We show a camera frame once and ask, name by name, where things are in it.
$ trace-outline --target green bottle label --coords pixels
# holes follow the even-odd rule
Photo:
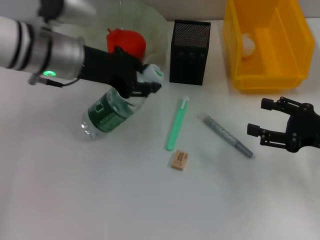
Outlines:
[[[107,94],[104,94],[98,101],[88,109],[89,119],[92,124],[102,132],[110,133],[127,118],[118,115],[110,106]]]

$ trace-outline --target eraser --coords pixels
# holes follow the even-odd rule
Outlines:
[[[171,167],[182,171],[185,168],[188,156],[186,152],[176,151]]]

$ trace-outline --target white table surface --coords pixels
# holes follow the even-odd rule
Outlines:
[[[320,114],[320,19],[309,78],[287,98]],[[2,240],[318,240],[320,149],[298,153],[260,146],[252,123],[284,131],[288,115],[230,86],[211,25],[203,86],[169,83],[96,142],[74,134],[81,114],[109,87],[81,80],[63,89],[27,84],[29,74],[0,69],[0,239]],[[190,96],[176,150],[165,150],[179,98]],[[247,159],[208,130],[205,111],[254,154]]]

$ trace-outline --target bottle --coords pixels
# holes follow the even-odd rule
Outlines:
[[[138,82],[161,82],[164,74],[157,65],[149,65],[143,74],[137,73]],[[86,140],[97,140],[110,133],[145,102],[145,97],[124,99],[115,88],[107,91],[82,115],[80,131]]]

